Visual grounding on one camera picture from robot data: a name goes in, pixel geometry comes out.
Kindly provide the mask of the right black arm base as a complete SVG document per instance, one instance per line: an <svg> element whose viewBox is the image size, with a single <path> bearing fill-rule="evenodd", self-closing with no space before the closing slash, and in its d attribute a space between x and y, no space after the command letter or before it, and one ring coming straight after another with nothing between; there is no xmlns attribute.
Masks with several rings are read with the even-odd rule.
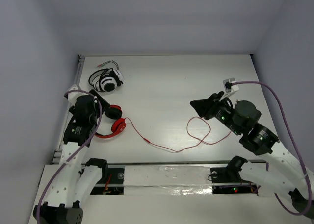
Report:
<svg viewBox="0 0 314 224"><path fill-rule="evenodd" d="M224 173L223 167L213 167L207 180L212 184L213 194L258 194L259 185L241 178L231 178Z"/></svg>

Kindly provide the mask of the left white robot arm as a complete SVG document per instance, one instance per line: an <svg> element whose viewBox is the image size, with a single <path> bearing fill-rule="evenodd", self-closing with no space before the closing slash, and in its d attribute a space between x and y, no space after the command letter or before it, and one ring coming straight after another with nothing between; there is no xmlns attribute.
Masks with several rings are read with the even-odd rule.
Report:
<svg viewBox="0 0 314 224"><path fill-rule="evenodd" d="M94 90L73 88L64 96L72 105L72 117L63 134L59 167L33 210L39 224L80 224L83 203L96 183L109 176L106 160L83 161L109 103Z"/></svg>

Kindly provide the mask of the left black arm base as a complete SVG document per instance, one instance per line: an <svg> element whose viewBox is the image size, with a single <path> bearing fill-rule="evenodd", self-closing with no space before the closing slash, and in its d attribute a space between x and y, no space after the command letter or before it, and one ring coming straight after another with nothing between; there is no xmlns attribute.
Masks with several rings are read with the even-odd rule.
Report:
<svg viewBox="0 0 314 224"><path fill-rule="evenodd" d="M122 195L124 193L124 168L109 168L107 177L97 182L91 195Z"/></svg>

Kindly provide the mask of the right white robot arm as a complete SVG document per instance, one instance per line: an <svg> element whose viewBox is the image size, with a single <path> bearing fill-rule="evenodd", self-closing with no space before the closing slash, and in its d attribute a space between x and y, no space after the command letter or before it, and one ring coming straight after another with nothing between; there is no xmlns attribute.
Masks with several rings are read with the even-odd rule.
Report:
<svg viewBox="0 0 314 224"><path fill-rule="evenodd" d="M193 100L190 105L202 119L216 118L235 135L249 152L273 166L278 174L262 170L247 159L234 156L218 177L251 181L264 186L292 204L298 214L314 217L314 173L292 155L277 135L258 122L261 112L249 101L230 104L224 93Z"/></svg>

